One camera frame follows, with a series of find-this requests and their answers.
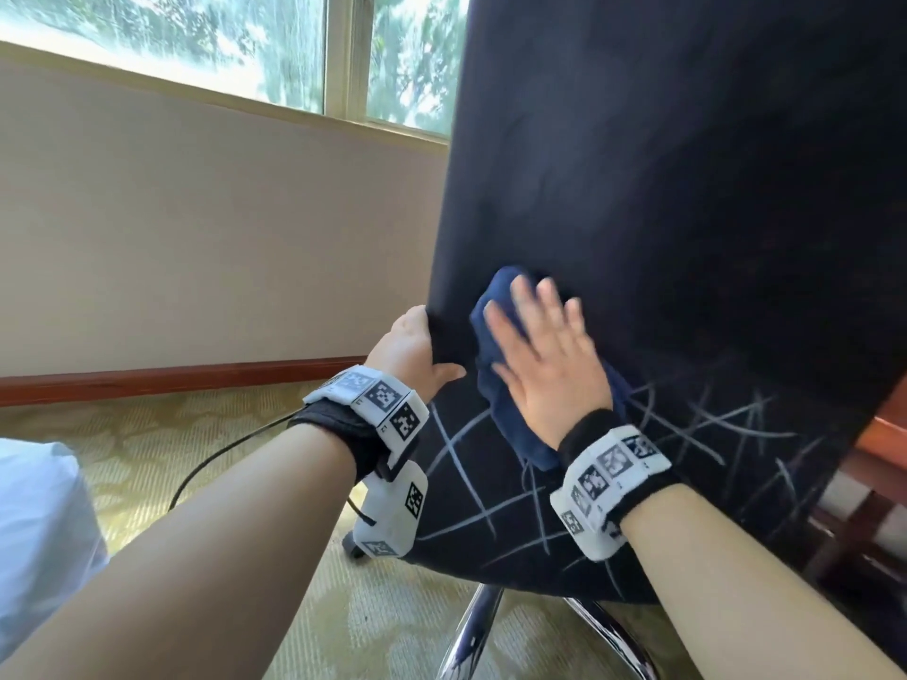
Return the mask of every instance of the blue cloth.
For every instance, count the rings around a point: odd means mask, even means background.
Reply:
[[[493,300],[504,309],[511,322],[522,332],[522,323],[517,317],[516,307],[511,298],[510,285],[513,280],[520,274],[526,274],[531,279],[531,274],[519,267],[508,266],[499,269],[494,274],[492,283],[488,286],[479,302],[469,316],[472,329],[475,330],[475,336],[479,340],[479,355],[475,359],[478,368],[478,387],[482,396],[491,403],[492,419],[498,426],[501,434],[507,442],[513,446],[513,450],[520,458],[528,460],[532,465],[540,470],[549,470],[558,467],[559,461],[557,452],[539,439],[535,433],[529,429],[526,422],[523,421],[520,412],[516,408],[516,403],[507,391],[507,385],[492,369],[492,363],[503,363],[505,361],[501,349],[485,323],[482,311],[489,301]],[[621,420],[627,419],[627,398],[629,397],[629,384],[626,380],[608,365],[604,360],[601,364],[605,368],[608,376],[608,382],[611,385],[611,398],[614,400],[614,411]]]

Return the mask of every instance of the patterned carpet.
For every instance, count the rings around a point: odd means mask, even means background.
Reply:
[[[0,409],[0,436],[61,441],[76,451],[115,553],[167,507],[180,480],[224,444],[299,407],[311,384]],[[267,435],[213,462],[188,493]],[[360,489],[354,497],[361,500]],[[344,511],[268,680],[435,677],[475,585],[394,561],[352,563]],[[697,678],[664,613],[609,606],[652,653],[663,677]],[[629,670],[559,599],[505,594],[477,680],[629,680]]]

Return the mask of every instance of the hand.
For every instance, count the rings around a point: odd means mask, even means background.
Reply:
[[[507,384],[513,402],[536,435],[557,449],[567,433],[588,413],[611,409],[611,387],[586,334],[579,298],[561,305],[550,278],[532,290],[525,276],[511,284],[511,294],[530,342],[520,335],[494,302],[485,321],[501,346],[506,365],[494,372]]]
[[[427,403],[442,386],[466,375],[456,363],[432,365],[432,337],[425,306],[411,307],[398,318],[366,359],[366,365],[391,374],[415,389]]]

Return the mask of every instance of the right hand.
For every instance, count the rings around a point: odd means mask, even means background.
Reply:
[[[511,294],[529,342],[493,301],[485,321],[501,346],[506,365],[494,372],[507,384],[529,428],[553,449],[588,413],[613,407],[611,387],[595,344],[586,334],[579,298],[561,304],[550,278],[532,290],[525,276],[511,284]]]

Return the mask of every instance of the left hand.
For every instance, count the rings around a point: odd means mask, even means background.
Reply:
[[[411,307],[398,318],[366,359],[366,366],[391,374],[415,389],[428,403],[448,382],[466,375],[462,365],[432,363],[432,337],[425,306]]]

